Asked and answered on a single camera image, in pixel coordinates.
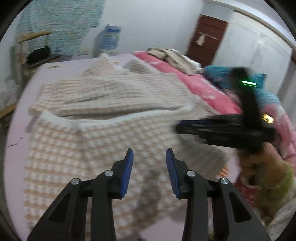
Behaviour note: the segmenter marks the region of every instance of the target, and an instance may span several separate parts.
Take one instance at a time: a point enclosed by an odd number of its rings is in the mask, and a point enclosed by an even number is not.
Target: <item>pink bed sheet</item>
[[[175,73],[180,80],[187,85],[193,94],[200,96],[220,114],[241,113],[241,109],[226,94],[213,86],[201,74],[186,75],[172,67],[170,64],[151,56],[144,51],[135,52],[134,55],[163,73]]]

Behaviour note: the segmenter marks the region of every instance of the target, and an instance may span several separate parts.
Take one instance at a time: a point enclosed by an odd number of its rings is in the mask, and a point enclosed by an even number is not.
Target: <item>white wardrobe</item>
[[[244,66],[267,74],[264,90],[277,94],[287,73],[292,48],[258,21],[234,12],[212,65]]]

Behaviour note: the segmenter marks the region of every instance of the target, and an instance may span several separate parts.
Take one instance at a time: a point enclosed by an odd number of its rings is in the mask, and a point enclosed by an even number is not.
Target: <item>blue brick wallpaper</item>
[[[51,31],[52,53],[73,55],[90,27],[98,26],[106,0],[33,0],[23,11],[17,34]],[[44,47],[45,37],[30,40],[29,52]]]

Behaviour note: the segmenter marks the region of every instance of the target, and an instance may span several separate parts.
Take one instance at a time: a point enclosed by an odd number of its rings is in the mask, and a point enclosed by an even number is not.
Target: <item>brown door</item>
[[[192,60],[199,62],[202,67],[211,65],[227,24],[228,22],[220,19],[200,15],[186,55]],[[205,35],[205,42],[202,46],[199,46],[196,41],[203,34]]]

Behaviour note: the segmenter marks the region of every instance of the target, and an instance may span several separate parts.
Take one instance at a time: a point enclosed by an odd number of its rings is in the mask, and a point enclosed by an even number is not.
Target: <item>metal screw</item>
[[[224,185],[227,185],[229,183],[229,180],[227,178],[221,178],[220,182]]]
[[[80,180],[79,180],[78,178],[73,178],[73,179],[71,180],[71,184],[72,184],[72,185],[77,185],[79,182],[80,182]]]
[[[188,171],[187,176],[194,177],[195,176],[195,171]]]
[[[113,176],[113,174],[114,174],[114,172],[111,170],[105,171],[105,176],[107,176],[107,177],[111,177],[111,176]]]

